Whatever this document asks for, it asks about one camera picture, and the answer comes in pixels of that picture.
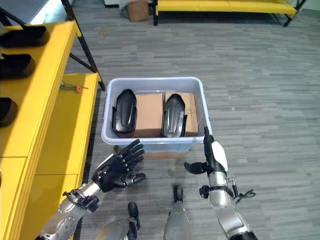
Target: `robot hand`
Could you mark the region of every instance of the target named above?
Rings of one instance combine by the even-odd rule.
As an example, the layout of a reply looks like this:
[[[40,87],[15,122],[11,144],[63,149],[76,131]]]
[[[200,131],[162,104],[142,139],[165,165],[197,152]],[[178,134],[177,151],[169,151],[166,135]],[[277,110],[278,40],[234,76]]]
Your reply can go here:
[[[144,173],[129,174],[135,165],[144,159],[142,154],[145,151],[142,149],[143,145],[139,143],[139,139],[133,141],[121,152],[110,155],[96,168],[91,179],[102,192],[109,192],[113,188],[125,188],[146,178]]]
[[[185,169],[192,174],[207,173],[209,186],[204,185],[199,189],[200,195],[210,199],[216,212],[219,224],[228,240],[258,240],[253,230],[237,208],[241,198],[254,197],[251,191],[238,194],[234,178],[228,179],[228,163],[224,148],[215,141],[207,127],[204,128],[204,154],[206,162],[184,163]],[[233,191],[228,182],[232,182]]]
[[[87,212],[95,212],[102,193],[113,188],[125,188],[146,178],[139,173],[130,174],[134,166],[144,158],[143,145],[133,141],[117,154],[111,154],[95,170],[92,181],[77,189],[65,192],[66,198],[56,213],[48,220],[36,240],[68,240],[75,232],[78,221]]]

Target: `white plastic bin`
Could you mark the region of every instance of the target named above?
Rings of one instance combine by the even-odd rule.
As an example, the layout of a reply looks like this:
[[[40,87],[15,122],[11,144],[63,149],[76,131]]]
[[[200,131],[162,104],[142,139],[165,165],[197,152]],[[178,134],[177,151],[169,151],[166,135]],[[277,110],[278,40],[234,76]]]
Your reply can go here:
[[[112,129],[113,107],[116,106],[118,95],[126,89],[135,94],[181,92],[193,93],[198,122],[197,136],[188,137],[152,137],[140,138],[146,153],[184,153],[194,144],[202,144],[204,127],[208,126],[210,133],[208,108],[204,87],[196,77],[148,77],[148,78],[115,78],[107,88],[106,103],[102,126],[102,140],[106,144],[119,145],[124,148],[134,138],[119,138]]]

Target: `yellow bench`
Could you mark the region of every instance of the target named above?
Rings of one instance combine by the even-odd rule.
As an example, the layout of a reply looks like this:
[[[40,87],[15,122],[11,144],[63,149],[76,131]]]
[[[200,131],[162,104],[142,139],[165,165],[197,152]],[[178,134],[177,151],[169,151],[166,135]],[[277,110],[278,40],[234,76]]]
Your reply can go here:
[[[294,7],[289,0],[153,0],[153,24],[158,25],[159,12],[237,12],[285,14],[286,27],[305,1]]]

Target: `brown cardboard box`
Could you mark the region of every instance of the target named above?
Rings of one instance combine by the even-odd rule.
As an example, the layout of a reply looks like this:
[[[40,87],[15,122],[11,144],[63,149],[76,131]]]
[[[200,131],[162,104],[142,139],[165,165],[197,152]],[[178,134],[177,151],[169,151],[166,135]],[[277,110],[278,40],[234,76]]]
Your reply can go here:
[[[194,137],[198,134],[198,121],[196,112],[195,96],[190,92],[166,92],[165,102],[170,98],[172,94],[179,94],[185,104],[184,115],[186,117],[185,124],[185,137]]]
[[[161,136],[162,93],[137,94],[137,117],[133,138],[158,138]]]
[[[148,0],[129,0],[128,13],[130,22],[138,22],[149,19]]]

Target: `floor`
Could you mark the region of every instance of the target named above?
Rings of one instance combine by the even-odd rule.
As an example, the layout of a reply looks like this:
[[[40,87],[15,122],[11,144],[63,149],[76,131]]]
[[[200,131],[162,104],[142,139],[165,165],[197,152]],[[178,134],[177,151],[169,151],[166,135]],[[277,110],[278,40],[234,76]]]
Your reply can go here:
[[[129,22],[102,1],[77,0],[74,12],[106,85],[118,77],[194,76],[201,79],[215,139],[225,148],[229,176],[256,197],[239,208],[260,240],[318,240],[320,235],[320,12],[304,10],[290,26],[273,15],[165,15]],[[84,57],[78,44],[72,52]],[[86,71],[73,60],[68,72]],[[113,147],[101,139],[106,92],[98,92],[85,177]],[[139,186],[104,195],[77,233],[94,239],[111,221],[139,208],[139,240],[161,240],[172,185],[184,187],[193,240],[224,240],[203,175],[183,162],[204,160],[202,145],[186,159],[146,159]]]

